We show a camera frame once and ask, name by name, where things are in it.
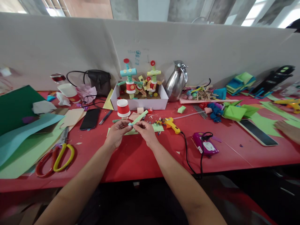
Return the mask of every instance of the pen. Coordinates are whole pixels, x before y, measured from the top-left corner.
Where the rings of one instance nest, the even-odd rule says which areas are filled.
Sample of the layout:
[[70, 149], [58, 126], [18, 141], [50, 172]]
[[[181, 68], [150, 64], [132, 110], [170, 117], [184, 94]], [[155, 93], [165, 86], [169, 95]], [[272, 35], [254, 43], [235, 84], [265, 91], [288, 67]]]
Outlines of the pen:
[[108, 117], [112, 112], [113, 112], [113, 110], [110, 110], [110, 111], [106, 114], [106, 116], [101, 120], [101, 122], [100, 122], [99, 124], [101, 125], [102, 123], [104, 123], [104, 121], [107, 119], [107, 117]]

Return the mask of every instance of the glue gun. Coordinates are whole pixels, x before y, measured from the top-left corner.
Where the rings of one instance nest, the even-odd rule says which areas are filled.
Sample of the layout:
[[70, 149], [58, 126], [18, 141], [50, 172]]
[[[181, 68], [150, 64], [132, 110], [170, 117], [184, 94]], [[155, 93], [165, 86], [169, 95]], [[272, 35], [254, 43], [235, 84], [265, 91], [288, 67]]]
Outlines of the glue gun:
[[162, 124], [166, 124], [167, 128], [172, 128], [175, 131], [175, 134], [179, 134], [180, 133], [180, 129], [173, 123], [173, 118], [169, 117], [169, 118], [163, 118], [161, 120], [158, 120], [156, 123], [159, 125]]
[[275, 104], [286, 105], [288, 108], [294, 108], [294, 113], [300, 113], [300, 99], [286, 99], [274, 101]]

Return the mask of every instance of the smartphone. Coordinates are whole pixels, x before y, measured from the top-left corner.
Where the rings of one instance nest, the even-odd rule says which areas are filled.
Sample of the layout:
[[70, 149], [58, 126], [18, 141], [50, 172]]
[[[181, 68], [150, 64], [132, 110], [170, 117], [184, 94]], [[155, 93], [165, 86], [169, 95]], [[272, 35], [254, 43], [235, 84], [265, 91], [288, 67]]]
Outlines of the smartphone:
[[250, 120], [242, 119], [237, 123], [240, 124], [246, 131], [248, 131], [249, 134], [251, 134], [256, 140], [258, 140], [258, 142], [263, 146], [278, 145], [278, 143], [274, 139], [270, 138], [266, 133], [255, 126]]
[[80, 130], [94, 129], [98, 123], [100, 109], [90, 109], [84, 116]]

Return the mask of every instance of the cardboard box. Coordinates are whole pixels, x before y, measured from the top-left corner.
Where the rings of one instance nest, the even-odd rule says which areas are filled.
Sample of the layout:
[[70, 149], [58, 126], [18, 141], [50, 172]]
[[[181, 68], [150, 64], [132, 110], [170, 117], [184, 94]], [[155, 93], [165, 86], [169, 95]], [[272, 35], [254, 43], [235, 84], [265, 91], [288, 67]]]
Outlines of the cardboard box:
[[[145, 109], [152, 108], [153, 110], [166, 109], [169, 98], [162, 85], [158, 86], [157, 92], [160, 95], [161, 99], [127, 99], [129, 109], [137, 110], [138, 107], [144, 107]], [[120, 97], [120, 87], [116, 85], [113, 90], [112, 97], [110, 99], [112, 102], [113, 109], [115, 111], [118, 110], [118, 97]]]

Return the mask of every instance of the yellow scissors handle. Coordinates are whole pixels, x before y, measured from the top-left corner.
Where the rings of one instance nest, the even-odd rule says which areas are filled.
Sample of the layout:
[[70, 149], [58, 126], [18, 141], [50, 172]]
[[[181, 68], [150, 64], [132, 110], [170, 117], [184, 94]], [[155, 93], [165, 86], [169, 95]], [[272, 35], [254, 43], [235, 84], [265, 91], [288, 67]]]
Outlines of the yellow scissors handle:
[[[69, 160], [66, 162], [66, 164], [64, 164], [62, 167], [58, 168], [58, 164], [59, 164], [59, 162], [60, 162], [60, 160], [61, 160], [61, 158], [63, 156], [63, 153], [65, 152], [65, 150], [66, 150], [67, 147], [71, 150], [71, 156], [70, 156]], [[53, 171], [54, 172], [60, 172], [63, 169], [65, 169], [70, 164], [70, 162], [73, 160], [74, 154], [75, 154], [75, 151], [74, 151], [73, 146], [70, 145], [70, 144], [64, 143], [62, 145], [62, 149], [61, 149], [61, 151], [60, 151], [60, 153], [59, 153], [59, 155], [58, 155], [58, 157], [57, 157], [57, 159], [55, 161], [55, 164], [53, 166]]]

